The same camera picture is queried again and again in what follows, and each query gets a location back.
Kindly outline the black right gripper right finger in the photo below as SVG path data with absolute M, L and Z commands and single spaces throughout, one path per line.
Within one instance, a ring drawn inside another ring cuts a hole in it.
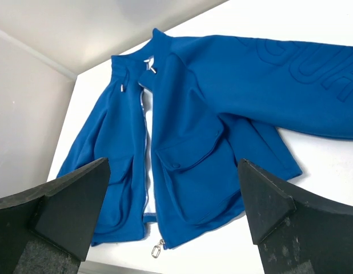
M 238 164 L 252 241 L 265 273 L 353 273 L 353 206 Z

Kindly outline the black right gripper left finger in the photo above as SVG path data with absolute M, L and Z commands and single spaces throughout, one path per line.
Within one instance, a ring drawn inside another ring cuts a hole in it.
M 0 198 L 0 273 L 77 273 L 86 260 L 110 178 L 97 159 Z

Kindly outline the blue zip-up jacket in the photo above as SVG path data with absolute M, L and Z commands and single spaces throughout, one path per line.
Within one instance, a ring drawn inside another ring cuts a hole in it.
M 111 69 L 58 172 L 109 160 L 92 246 L 142 240 L 155 222 L 175 248 L 230 222 L 242 158 L 302 174 L 278 128 L 353 140 L 353 46 L 154 30 Z

